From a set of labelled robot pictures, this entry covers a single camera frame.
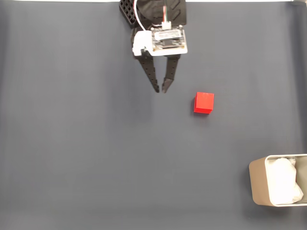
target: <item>dark gray backdrop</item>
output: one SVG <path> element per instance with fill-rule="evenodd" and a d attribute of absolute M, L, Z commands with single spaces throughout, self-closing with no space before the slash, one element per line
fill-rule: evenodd
<path fill-rule="evenodd" d="M 156 94 L 118 3 L 0 3 L 1 230 L 306 229 L 303 207 L 254 204 L 248 173 L 306 153 L 306 5 L 187 8 Z"/>

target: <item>circuit board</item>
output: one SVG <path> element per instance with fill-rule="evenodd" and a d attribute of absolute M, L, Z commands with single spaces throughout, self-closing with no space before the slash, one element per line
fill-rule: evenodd
<path fill-rule="evenodd" d="M 182 26 L 173 27 L 171 30 L 154 28 L 152 30 L 153 50 L 184 48 L 186 37 Z"/>

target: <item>red cube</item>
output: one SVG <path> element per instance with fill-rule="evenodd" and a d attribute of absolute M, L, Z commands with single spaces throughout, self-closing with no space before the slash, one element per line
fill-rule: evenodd
<path fill-rule="evenodd" d="M 194 112 L 209 114 L 213 110 L 214 94 L 197 92 L 194 101 Z"/>

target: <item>white plastic bag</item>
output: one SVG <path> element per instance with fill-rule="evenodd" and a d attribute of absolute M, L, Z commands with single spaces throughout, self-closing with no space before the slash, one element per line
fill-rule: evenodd
<path fill-rule="evenodd" d="M 268 160 L 267 177 L 271 202 L 276 205 L 293 204 L 303 198 L 296 183 L 295 159 Z"/>

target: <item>table surface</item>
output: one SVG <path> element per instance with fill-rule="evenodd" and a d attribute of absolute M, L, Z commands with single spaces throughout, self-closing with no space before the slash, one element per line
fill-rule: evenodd
<path fill-rule="evenodd" d="M 248 173 L 306 153 L 302 3 L 188 3 L 166 94 L 117 3 L 0 9 L 1 230 L 306 229 L 303 207 L 254 204 Z M 210 115 L 196 92 L 215 94 Z"/>

